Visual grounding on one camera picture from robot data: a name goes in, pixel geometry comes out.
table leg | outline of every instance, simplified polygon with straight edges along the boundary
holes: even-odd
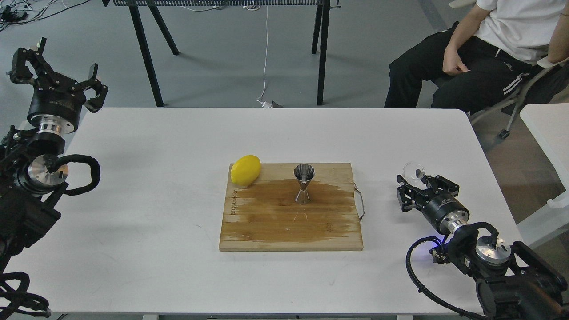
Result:
[[[154,65],[152,64],[152,58],[150,57],[150,50],[148,48],[148,43],[146,42],[146,35],[144,34],[144,28],[142,27],[140,12],[136,6],[129,6],[129,10],[130,16],[133,19],[134,31],[137,33],[138,45],[141,47],[142,59],[144,60],[146,73],[148,73],[150,87],[154,94],[154,101],[156,101],[156,106],[164,106],[160,87],[158,86],[158,80],[156,79],[156,72],[154,71]]]
[[[569,206],[557,206],[558,203],[566,203],[567,199],[569,191],[549,201],[518,224],[519,233],[528,247],[534,249],[569,229]]]
[[[318,35],[320,34],[320,25],[322,24],[322,7],[316,6],[316,21],[314,21],[314,35],[312,36],[312,54],[316,54],[318,48]]]
[[[316,104],[323,104],[324,74],[326,71],[326,50],[328,47],[328,22],[330,20],[330,0],[325,0],[322,8],[322,37],[320,40],[320,67],[318,69],[318,96]]]
[[[156,20],[158,27],[160,27],[160,31],[162,31],[162,34],[164,35],[164,38],[166,39],[166,42],[168,43],[170,50],[172,50],[172,53],[177,56],[178,54],[180,54],[180,51],[178,51],[178,48],[176,47],[176,44],[174,43],[174,40],[170,35],[170,31],[168,31],[168,28],[166,27],[164,19],[162,19],[162,15],[160,15],[160,11],[158,11],[158,8],[156,6],[149,6],[149,9],[150,12],[152,12],[152,15],[154,16],[154,19]]]

person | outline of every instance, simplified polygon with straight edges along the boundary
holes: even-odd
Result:
[[[550,61],[566,58],[568,11],[569,0],[477,0],[460,23],[389,65],[384,108],[415,108],[422,81],[441,78],[447,81],[433,95],[432,108],[474,114],[498,103],[539,72],[537,61],[551,40],[559,55]]]

black table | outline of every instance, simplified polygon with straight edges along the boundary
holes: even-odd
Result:
[[[110,0],[103,0],[107,5]],[[318,37],[321,35],[320,40],[320,65],[318,69],[318,95],[316,104],[323,104],[324,95],[324,73],[326,69],[326,49],[328,44],[328,22],[330,17],[330,0],[113,0],[115,6],[128,6],[130,15],[133,19],[134,29],[137,33],[138,44],[141,48],[142,58],[144,59],[146,72],[150,80],[150,87],[156,101],[156,106],[164,106],[158,80],[156,79],[156,72],[152,64],[152,57],[150,56],[150,49],[146,41],[146,35],[142,26],[142,20],[138,11],[139,6],[147,6],[152,12],[156,23],[160,27],[170,50],[174,55],[180,52],[164,23],[164,19],[158,11],[158,6],[247,6],[247,5],[261,5],[261,6],[298,6],[298,5],[315,5],[316,6],[316,21],[314,23],[314,34],[312,36],[312,53],[316,53],[318,46]]]

gray floor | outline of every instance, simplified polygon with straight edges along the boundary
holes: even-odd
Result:
[[[34,7],[41,8],[45,3],[46,0],[40,0]],[[80,1],[58,1],[48,14],[76,3]],[[451,9],[447,3],[447,0],[340,1],[342,8],[331,12],[325,105],[321,107],[316,106],[318,56],[310,54],[314,8],[269,7],[267,90],[263,100],[274,100],[285,108],[381,108],[389,83],[387,65],[425,36],[459,20],[467,11]],[[265,7],[254,12],[226,7],[203,13],[164,7],[160,12],[182,52],[179,56],[170,53],[148,9],[141,8],[162,96],[169,108],[260,108],[255,100],[263,90]],[[11,58],[18,47],[29,47],[41,36],[47,38],[44,57],[58,72],[81,81],[86,79],[92,63],[99,64],[99,76],[109,87],[104,108],[154,107],[127,8],[112,4],[105,8],[93,0],[40,22],[10,27],[0,32],[0,70],[11,68]],[[428,108],[433,91],[434,86],[425,83],[419,107]],[[15,85],[7,76],[0,76],[0,132],[25,120],[31,96],[31,86]],[[521,120],[516,122],[508,139],[496,138],[507,120],[506,115],[498,112],[476,124],[474,129],[514,219],[519,222],[564,189]],[[569,278],[567,233],[537,248],[537,252]],[[26,318],[14,316],[14,319]],[[140,316],[66,317],[134,318]]]

white t-shirt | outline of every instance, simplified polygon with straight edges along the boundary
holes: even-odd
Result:
[[[535,64],[547,46],[567,0],[477,0],[491,11],[474,36],[512,57]]]

